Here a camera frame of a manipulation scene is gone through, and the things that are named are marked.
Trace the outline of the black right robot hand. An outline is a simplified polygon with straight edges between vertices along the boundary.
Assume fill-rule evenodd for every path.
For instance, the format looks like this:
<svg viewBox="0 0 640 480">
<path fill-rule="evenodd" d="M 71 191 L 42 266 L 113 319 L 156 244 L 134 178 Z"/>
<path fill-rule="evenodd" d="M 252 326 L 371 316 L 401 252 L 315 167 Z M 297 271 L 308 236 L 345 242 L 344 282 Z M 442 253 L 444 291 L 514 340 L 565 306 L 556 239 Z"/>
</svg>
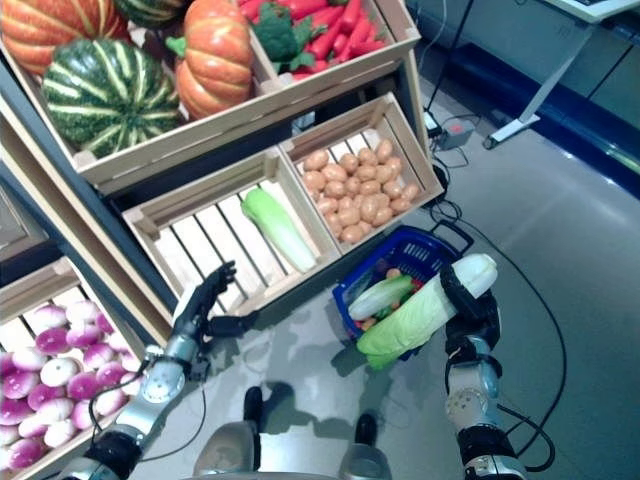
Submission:
<svg viewBox="0 0 640 480">
<path fill-rule="evenodd" d="M 500 318 L 495 297 L 487 290 L 478 298 L 462 284 L 452 265 L 439 271 L 440 284 L 455 309 L 446 325 L 445 351 L 452 355 L 467 344 L 475 344 L 480 353 L 491 352 L 500 339 Z"/>
</svg>

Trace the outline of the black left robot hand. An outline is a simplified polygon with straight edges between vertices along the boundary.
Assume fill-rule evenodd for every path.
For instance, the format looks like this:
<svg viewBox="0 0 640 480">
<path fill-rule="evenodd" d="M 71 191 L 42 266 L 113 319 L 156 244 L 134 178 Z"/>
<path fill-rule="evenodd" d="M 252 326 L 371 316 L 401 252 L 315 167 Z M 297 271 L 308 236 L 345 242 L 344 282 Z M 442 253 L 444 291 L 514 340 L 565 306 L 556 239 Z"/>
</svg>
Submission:
<svg viewBox="0 0 640 480">
<path fill-rule="evenodd" d="M 234 282 L 235 262 L 223 263 L 192 292 L 185 306 L 177 314 L 170 339 L 184 337 L 203 345 L 207 338 L 235 338 L 252 329 L 259 318 L 258 311 L 248 314 L 226 314 L 209 318 L 218 297 Z"/>
</svg>

